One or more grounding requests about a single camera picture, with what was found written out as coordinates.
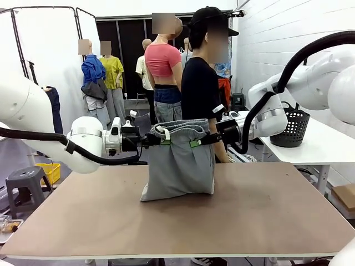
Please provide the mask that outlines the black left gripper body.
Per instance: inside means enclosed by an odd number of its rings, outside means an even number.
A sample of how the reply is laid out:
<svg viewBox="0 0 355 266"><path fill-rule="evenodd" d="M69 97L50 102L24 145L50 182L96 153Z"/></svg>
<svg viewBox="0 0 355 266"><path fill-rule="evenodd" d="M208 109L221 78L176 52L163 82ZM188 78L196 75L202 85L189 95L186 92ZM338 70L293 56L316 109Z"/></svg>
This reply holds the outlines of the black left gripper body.
<svg viewBox="0 0 355 266"><path fill-rule="evenodd" d="M138 150L141 134L139 127L124 126L121 128L121 150L122 152L134 152Z"/></svg>

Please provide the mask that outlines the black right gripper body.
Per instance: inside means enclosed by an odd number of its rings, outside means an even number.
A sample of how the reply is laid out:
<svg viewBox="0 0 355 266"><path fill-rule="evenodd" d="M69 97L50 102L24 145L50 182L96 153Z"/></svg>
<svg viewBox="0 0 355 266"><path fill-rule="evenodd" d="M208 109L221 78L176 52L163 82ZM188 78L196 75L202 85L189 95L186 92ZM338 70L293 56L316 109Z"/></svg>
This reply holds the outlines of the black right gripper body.
<svg viewBox="0 0 355 266"><path fill-rule="evenodd" d="M217 122L216 129L224 144L235 144L241 141L241 130L236 120L222 120Z"/></svg>

